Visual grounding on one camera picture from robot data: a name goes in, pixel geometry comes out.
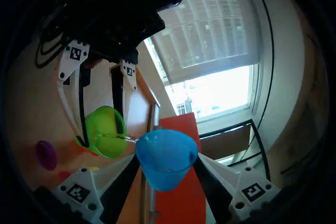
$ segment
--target blue cup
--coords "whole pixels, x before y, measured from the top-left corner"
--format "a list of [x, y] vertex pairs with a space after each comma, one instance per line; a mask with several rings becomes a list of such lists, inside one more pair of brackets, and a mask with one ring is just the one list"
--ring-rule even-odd
[[180, 184], [198, 155], [198, 147], [191, 137], [167, 129], [144, 134], [135, 150], [148, 183], [163, 192]]

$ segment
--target green cup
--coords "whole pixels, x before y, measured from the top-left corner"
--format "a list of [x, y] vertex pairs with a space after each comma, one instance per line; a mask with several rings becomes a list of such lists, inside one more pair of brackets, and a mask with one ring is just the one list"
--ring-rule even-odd
[[117, 110], [109, 106], [102, 106], [86, 117], [88, 148], [83, 147], [77, 137], [76, 142], [84, 149], [106, 158], [120, 157], [126, 147], [126, 125]]

